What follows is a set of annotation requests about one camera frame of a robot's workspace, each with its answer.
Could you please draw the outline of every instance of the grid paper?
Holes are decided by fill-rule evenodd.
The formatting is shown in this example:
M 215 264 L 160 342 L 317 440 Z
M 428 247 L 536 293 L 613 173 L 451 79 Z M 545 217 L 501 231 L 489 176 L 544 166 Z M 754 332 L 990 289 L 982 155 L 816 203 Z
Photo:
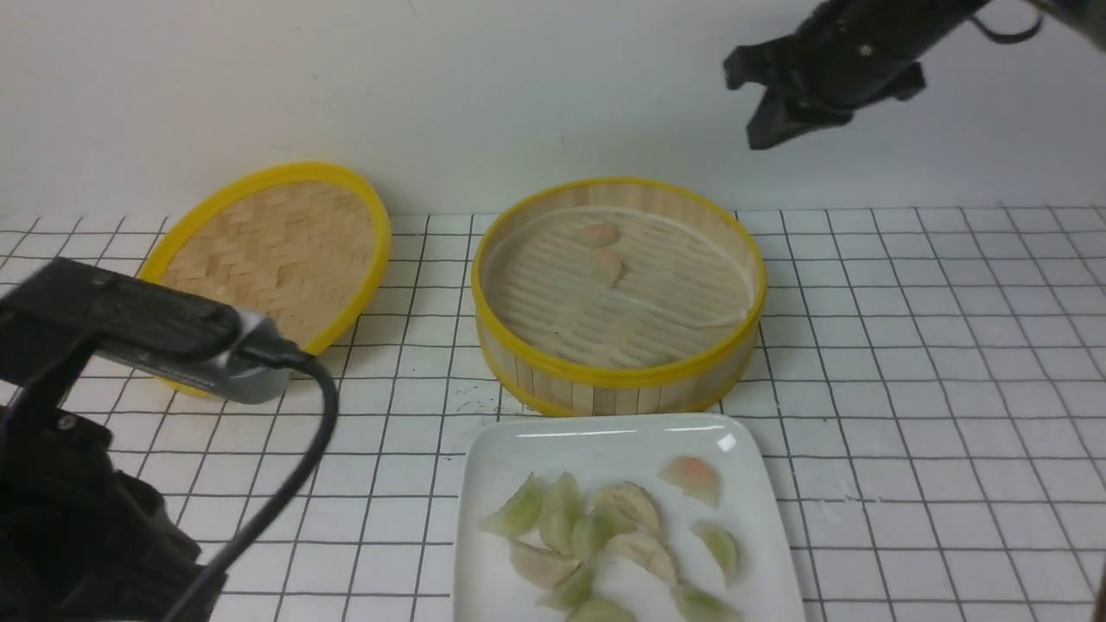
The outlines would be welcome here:
M 1084 622 L 1106 552 L 1106 210 L 751 211 L 762 346 L 713 411 L 757 438 L 811 622 Z M 476 339 L 494 216 L 393 217 L 393 261 L 321 357 L 342 417 L 301 495 L 232 569 L 215 622 L 450 619 L 465 454 L 533 415 Z M 55 255 L 134 274 L 164 218 L 0 217 L 0 292 Z M 0 387 L 7 400 L 11 387 Z M 257 406 L 95 360 L 67 410 L 165 496 L 205 558 L 257 511 L 321 408 Z

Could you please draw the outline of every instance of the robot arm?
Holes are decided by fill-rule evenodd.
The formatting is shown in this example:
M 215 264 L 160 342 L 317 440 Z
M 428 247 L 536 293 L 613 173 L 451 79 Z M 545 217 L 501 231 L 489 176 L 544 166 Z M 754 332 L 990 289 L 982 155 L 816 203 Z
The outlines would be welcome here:
M 769 149 L 815 129 L 838 127 L 889 97 L 907 101 L 926 87 L 918 59 L 966 21 L 998 43 L 1002 35 L 974 19 L 990 0 L 827 0 L 799 29 L 738 46 L 723 63 L 731 91 L 765 87 L 747 126 L 749 146 Z M 1106 51 L 1106 0 L 1030 0 Z

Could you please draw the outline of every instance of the yellow rim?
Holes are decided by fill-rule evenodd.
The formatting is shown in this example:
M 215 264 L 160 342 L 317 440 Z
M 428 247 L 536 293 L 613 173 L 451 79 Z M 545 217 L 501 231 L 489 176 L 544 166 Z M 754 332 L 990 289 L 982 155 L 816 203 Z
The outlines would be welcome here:
M 342 186 L 357 195 L 373 219 L 373 236 L 375 237 L 373 257 L 365 279 L 358 286 L 357 293 L 331 325 L 323 329 L 303 346 L 304 352 L 309 354 L 319 354 L 326 350 L 357 321 L 361 312 L 368 307 L 373 293 L 384 280 L 392 249 L 392 226 L 388 221 L 388 212 L 384 209 L 384 204 L 380 203 L 380 197 L 361 175 L 348 168 L 321 162 L 301 162 L 267 168 L 234 182 L 205 199 L 174 225 L 165 238 L 154 247 L 149 258 L 138 272 L 138 278 L 149 282 L 158 282 L 188 239 L 227 207 L 265 188 L 298 182 L 328 182 Z M 179 391 L 194 395 L 205 395 L 202 392 L 177 383 L 170 382 L 169 384 Z
M 530 393 L 523 391 L 521 386 L 511 382 L 507 377 L 507 375 L 502 373 L 495 361 L 492 361 L 491 356 L 488 355 L 488 349 L 483 348 L 483 339 L 482 338 L 478 339 L 480 340 L 480 345 L 481 345 L 481 351 L 483 352 L 484 362 L 488 364 L 488 369 L 491 370 L 491 373 L 495 375 L 495 379 L 499 381 L 500 384 L 503 385 L 503 388 L 510 392 L 511 395 L 514 395 L 514 397 L 519 402 L 522 402 L 523 405 L 529 406 L 532 411 L 535 411 L 539 414 L 545 415 L 547 417 L 607 416 L 607 415 L 585 415 L 583 413 L 577 413 L 571 408 L 566 408 L 564 406 L 554 404 L 552 402 L 546 402 L 540 397 L 535 397 Z M 741 376 L 745 374 L 745 370 L 749 367 L 749 363 L 750 361 L 752 361 L 753 352 L 755 351 L 757 351 L 755 348 L 750 350 L 744 361 L 742 361 L 741 364 L 738 365 L 738 369 L 733 373 L 733 375 L 726 379 L 726 381 L 723 381 L 722 384 L 719 385 L 717 390 L 709 393 L 707 397 L 703 397 L 702 400 L 696 402 L 691 402 L 690 404 L 679 406 L 675 408 L 675 411 L 678 413 L 679 412 L 698 413 L 701 411 L 706 411 L 707 408 L 710 408 L 722 397 L 726 397 L 726 394 L 732 391 L 733 387 L 737 386 L 738 382 L 741 381 Z
M 741 322 L 741 324 L 738 325 L 733 332 L 700 354 L 669 365 L 643 370 L 616 370 L 570 363 L 568 361 L 557 359 L 538 350 L 509 331 L 492 312 L 491 307 L 488 305 L 488 301 L 484 299 L 483 289 L 480 283 L 480 271 L 483 265 L 484 252 L 487 252 L 488 240 L 494 237 L 495 232 L 503 226 L 503 222 L 507 221 L 507 219 L 525 209 L 534 201 L 571 188 L 594 184 L 638 184 L 643 186 L 653 186 L 691 199 L 702 205 L 706 209 L 710 209 L 719 215 L 723 222 L 726 222 L 744 239 L 745 243 L 749 245 L 749 248 L 755 257 L 758 282 L 757 292 L 753 297 L 753 308 L 749 310 L 749 314 L 745 317 L 745 320 Z M 768 278 L 764 271 L 764 261 L 761 259 L 760 249 L 757 248 L 757 242 L 753 241 L 749 231 L 747 231 L 745 228 L 738 222 L 738 219 L 734 218 L 732 214 L 718 207 L 707 198 L 679 186 L 674 186 L 664 182 L 654 182 L 650 179 L 637 179 L 634 177 L 601 177 L 596 179 L 582 179 L 580 182 L 572 182 L 561 186 L 555 186 L 522 199 L 504 211 L 499 218 L 495 219 L 494 222 L 492 222 L 491 227 L 488 228 L 483 239 L 480 240 L 480 246 L 477 247 L 477 256 L 472 266 L 472 298 L 476 303 L 477 318 L 483 326 L 491 331 L 499 343 L 501 343 L 509 352 L 519 359 L 522 359 L 535 369 L 559 379 L 608 388 L 635 388 L 668 384 L 698 375 L 720 363 L 722 359 L 729 355 L 735 344 L 749 338 L 750 334 L 755 331 L 757 322 L 760 320 L 760 314 L 764 307 L 764 293 L 768 288 Z

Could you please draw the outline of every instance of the white wall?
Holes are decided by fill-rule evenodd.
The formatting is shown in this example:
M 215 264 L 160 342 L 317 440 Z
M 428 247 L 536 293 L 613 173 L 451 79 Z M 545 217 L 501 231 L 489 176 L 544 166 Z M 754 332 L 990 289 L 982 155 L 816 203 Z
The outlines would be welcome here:
M 726 91 L 721 61 L 813 7 L 0 1 L 0 210 L 176 212 L 301 158 L 355 167 L 394 212 L 615 174 L 732 208 L 1106 201 L 1106 58 L 1055 22 L 1011 49 L 963 28 L 915 101 L 750 152 L 760 89 Z

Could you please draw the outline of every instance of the dumpling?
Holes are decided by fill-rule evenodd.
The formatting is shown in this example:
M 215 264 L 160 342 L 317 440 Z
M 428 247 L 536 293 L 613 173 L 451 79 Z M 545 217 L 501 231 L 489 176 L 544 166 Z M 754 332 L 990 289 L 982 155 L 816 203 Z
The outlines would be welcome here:
M 511 566 L 526 581 L 552 590 L 564 581 L 580 562 L 525 542 L 511 540 Z
M 606 248 L 602 248 L 592 253 L 592 270 L 595 272 L 595 277 L 599 279 L 599 282 L 604 287 L 613 288 L 622 278 L 623 263 L 622 259 L 615 255 L 615 251 Z
M 592 505 L 611 506 L 654 536 L 660 537 L 660 514 L 657 512 L 653 498 L 640 486 L 629 481 L 605 486 L 592 496 Z
M 504 538 L 518 538 L 534 528 L 543 497 L 541 483 L 530 474 L 503 507 L 481 520 L 478 528 Z
M 565 622 L 637 622 L 637 619 L 614 601 L 594 598 L 577 607 Z
M 635 531 L 615 536 L 607 542 L 607 550 L 633 561 L 668 584 L 675 585 L 678 581 L 672 556 L 651 533 Z
M 572 554 L 587 561 L 603 550 L 611 538 L 633 530 L 634 522 L 623 512 L 611 506 L 598 506 L 572 528 Z
M 680 456 L 668 463 L 668 466 L 660 469 L 657 476 L 674 486 L 679 486 L 685 496 L 718 509 L 721 480 L 714 467 L 703 460 L 691 456 Z
M 538 533 L 550 550 L 572 556 L 572 528 L 580 520 L 581 510 L 576 478 L 561 474 L 546 493 L 538 517 Z
M 577 239 L 587 248 L 603 248 L 618 241 L 618 227 L 609 222 L 597 222 L 581 229 Z
M 697 522 L 691 526 L 691 532 L 702 540 L 703 546 L 710 551 L 710 556 L 722 569 L 722 578 L 726 585 L 731 587 L 738 580 L 739 556 L 738 541 L 733 536 L 709 522 Z
M 671 594 L 687 622 L 741 622 L 730 605 L 698 588 L 681 583 L 671 589 Z
M 572 611 L 587 599 L 592 598 L 592 583 L 595 571 L 583 563 L 564 581 L 561 581 L 552 592 L 538 601 L 539 607 L 547 607 L 557 611 Z

